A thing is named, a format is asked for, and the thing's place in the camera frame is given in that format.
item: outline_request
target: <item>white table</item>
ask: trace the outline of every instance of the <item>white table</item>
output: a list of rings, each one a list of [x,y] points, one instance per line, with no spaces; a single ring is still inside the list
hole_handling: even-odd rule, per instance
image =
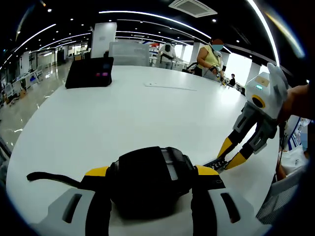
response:
[[[27,174],[44,171],[80,181],[92,168],[151,146],[178,148],[194,165],[203,165],[216,158],[246,102],[234,89],[179,71],[114,66],[112,77],[107,88],[59,88],[26,124],[8,167],[7,192],[28,223],[40,222],[48,206],[70,187],[52,180],[28,182]],[[148,83],[182,89],[144,86]],[[275,172],[278,143],[279,133],[245,164],[221,174],[255,213]],[[190,201],[191,194],[183,196],[175,214],[150,222],[127,222],[114,209],[110,235],[191,236]]]

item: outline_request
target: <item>cable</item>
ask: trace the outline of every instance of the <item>cable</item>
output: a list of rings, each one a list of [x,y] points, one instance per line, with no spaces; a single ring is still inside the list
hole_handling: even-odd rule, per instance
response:
[[[279,163],[278,165],[276,166],[276,173],[278,172],[279,170],[279,167],[281,165],[281,158],[282,158],[282,153],[284,151],[284,128],[285,128],[285,122],[279,124],[279,128],[280,128],[280,146],[281,146],[281,154],[280,154],[280,159],[279,159]]]

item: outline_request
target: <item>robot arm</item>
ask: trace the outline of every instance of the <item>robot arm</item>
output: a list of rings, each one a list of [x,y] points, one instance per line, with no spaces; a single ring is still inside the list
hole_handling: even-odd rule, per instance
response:
[[[246,99],[242,114],[237,118],[232,133],[225,139],[217,159],[206,164],[215,170],[231,169],[244,163],[252,153],[260,152],[269,138],[277,132],[277,117],[287,98],[287,80],[279,67],[267,64],[270,74],[262,72],[246,83]],[[229,162],[225,156],[244,139],[257,123],[253,136]]]

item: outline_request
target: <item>cardboard box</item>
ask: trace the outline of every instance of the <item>cardboard box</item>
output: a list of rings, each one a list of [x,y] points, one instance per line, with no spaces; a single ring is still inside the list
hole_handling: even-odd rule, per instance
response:
[[[26,96],[26,92],[25,90],[23,89],[21,92],[20,92],[20,98],[22,99],[23,97]]]

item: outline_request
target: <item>floor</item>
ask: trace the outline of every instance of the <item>floor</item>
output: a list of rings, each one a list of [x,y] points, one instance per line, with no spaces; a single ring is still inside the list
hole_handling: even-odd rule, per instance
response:
[[[13,150],[24,126],[41,104],[66,81],[71,62],[43,70],[40,83],[28,88],[28,93],[14,105],[0,108],[0,136]]]

